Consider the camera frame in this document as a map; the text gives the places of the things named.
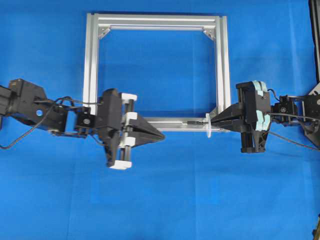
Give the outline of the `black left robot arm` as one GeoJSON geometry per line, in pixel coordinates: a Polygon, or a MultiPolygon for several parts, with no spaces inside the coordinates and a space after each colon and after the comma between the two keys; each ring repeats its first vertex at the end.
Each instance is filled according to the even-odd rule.
{"type": "Polygon", "coordinates": [[[97,102],[81,102],[69,96],[52,100],[42,87],[18,78],[0,88],[0,116],[12,117],[53,136],[92,136],[104,147],[106,166],[126,170],[132,166],[132,148],[165,139],[134,111],[136,100],[136,95],[115,88],[105,90],[97,102]]]}

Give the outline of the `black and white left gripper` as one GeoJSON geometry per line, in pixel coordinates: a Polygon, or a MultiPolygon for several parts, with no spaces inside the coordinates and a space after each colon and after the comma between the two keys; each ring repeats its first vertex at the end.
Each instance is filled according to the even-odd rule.
{"type": "Polygon", "coordinates": [[[96,132],[102,142],[106,156],[106,166],[116,170],[126,170],[132,166],[130,158],[126,156],[129,148],[163,141],[165,136],[146,119],[134,110],[137,96],[120,93],[115,88],[105,90],[98,100],[96,115],[96,132]],[[138,132],[124,134],[125,147],[121,149],[121,159],[117,160],[118,147],[121,143],[122,105],[128,113],[128,124],[138,132]]]}

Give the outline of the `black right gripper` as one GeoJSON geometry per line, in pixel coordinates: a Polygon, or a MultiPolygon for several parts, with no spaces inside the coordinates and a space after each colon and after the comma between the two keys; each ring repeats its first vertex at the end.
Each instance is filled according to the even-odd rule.
{"type": "Polygon", "coordinates": [[[241,132],[242,153],[265,152],[271,126],[270,94],[263,81],[250,81],[236,85],[238,103],[211,118],[213,126],[241,132]]]}

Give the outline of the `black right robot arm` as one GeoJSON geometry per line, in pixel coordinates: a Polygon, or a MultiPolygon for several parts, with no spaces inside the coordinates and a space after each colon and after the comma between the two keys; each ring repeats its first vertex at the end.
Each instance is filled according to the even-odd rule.
{"type": "Polygon", "coordinates": [[[238,101],[212,117],[208,123],[241,136],[241,152],[265,152],[271,125],[299,126],[312,143],[310,149],[320,149],[320,94],[303,96],[282,95],[271,104],[275,91],[262,81],[243,82],[236,85],[238,101]]]}

